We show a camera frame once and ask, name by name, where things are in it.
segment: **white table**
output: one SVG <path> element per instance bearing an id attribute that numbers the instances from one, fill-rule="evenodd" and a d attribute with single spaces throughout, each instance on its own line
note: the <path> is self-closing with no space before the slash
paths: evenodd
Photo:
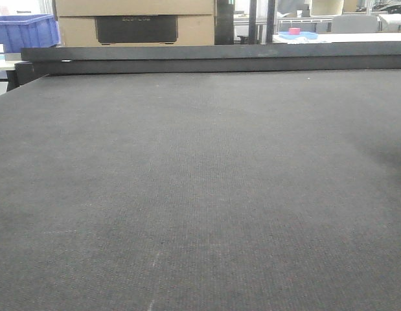
<path id="1" fill-rule="evenodd" d="M 11 91 L 19 86 L 16 74 L 16 64 L 20 61 L 0 60 L 0 71 L 6 71 L 7 79 L 0 78 L 0 82 L 8 82 L 7 91 Z"/>
<path id="2" fill-rule="evenodd" d="M 401 41 L 401 33 L 379 32 L 374 34 L 319 34 L 318 39 L 309 40 L 310 43 L 332 43 L 332 42 L 383 42 L 383 41 Z M 274 43 L 294 43 L 294 40 L 288 40 L 280 37 L 278 34 L 273 37 Z"/>

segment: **gray felt surface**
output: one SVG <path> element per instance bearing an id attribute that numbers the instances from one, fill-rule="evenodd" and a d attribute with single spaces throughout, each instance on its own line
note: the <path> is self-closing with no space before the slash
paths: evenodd
<path id="1" fill-rule="evenodd" d="M 2 310 L 401 310 L 401 71 L 1 96 Z"/>

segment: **metal pole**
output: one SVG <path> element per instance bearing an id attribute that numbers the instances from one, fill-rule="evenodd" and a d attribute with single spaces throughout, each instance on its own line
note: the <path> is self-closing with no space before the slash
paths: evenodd
<path id="1" fill-rule="evenodd" d="M 371 15 L 374 6 L 374 0 L 367 0 L 366 1 L 366 14 Z"/>
<path id="2" fill-rule="evenodd" d="M 268 18 L 266 19 L 266 43 L 272 43 L 275 26 L 276 0 L 268 0 Z"/>
<path id="3" fill-rule="evenodd" d="M 251 0 L 249 6 L 249 36 L 248 44 L 257 44 L 257 0 Z"/>

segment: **pink object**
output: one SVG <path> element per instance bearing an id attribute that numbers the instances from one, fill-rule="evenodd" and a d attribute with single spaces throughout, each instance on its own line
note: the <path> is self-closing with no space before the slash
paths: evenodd
<path id="1" fill-rule="evenodd" d="M 301 33 L 301 28 L 290 28 L 288 29 L 288 34 L 297 35 Z"/>

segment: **blue plastic crate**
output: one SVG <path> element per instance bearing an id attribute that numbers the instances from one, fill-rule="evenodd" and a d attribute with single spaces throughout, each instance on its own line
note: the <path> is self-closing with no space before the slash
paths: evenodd
<path id="1" fill-rule="evenodd" d="M 51 47 L 59 42 L 53 15 L 0 16 L 0 44 L 6 53 L 20 53 L 22 47 Z"/>
<path id="2" fill-rule="evenodd" d="M 300 34 L 290 34 L 288 31 L 280 31 L 279 36 L 284 39 L 294 40 L 299 37 L 305 37 L 307 39 L 318 39 L 318 34 L 315 32 L 301 31 Z"/>

